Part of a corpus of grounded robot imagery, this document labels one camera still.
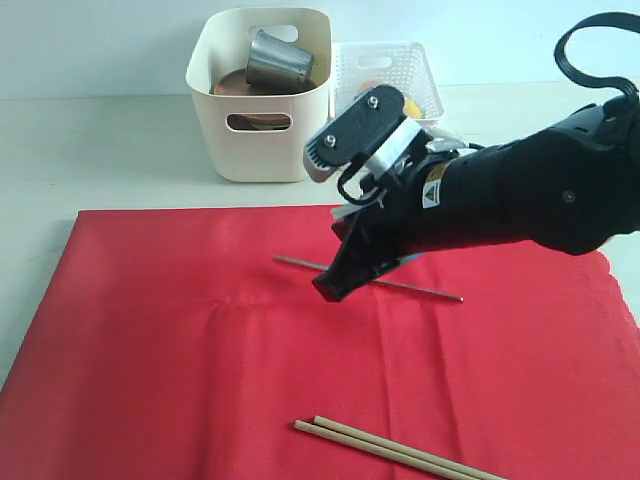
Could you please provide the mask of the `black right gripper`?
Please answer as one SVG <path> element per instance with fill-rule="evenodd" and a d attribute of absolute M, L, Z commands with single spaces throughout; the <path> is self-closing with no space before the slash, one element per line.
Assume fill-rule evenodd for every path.
<path fill-rule="evenodd" d="M 500 185 L 510 150 L 505 145 L 465 156 L 408 158 L 400 173 L 382 177 L 373 200 L 332 225 L 341 245 L 312 280 L 315 290 L 328 302 L 341 302 L 398 268 L 402 257 L 524 240 Z"/>

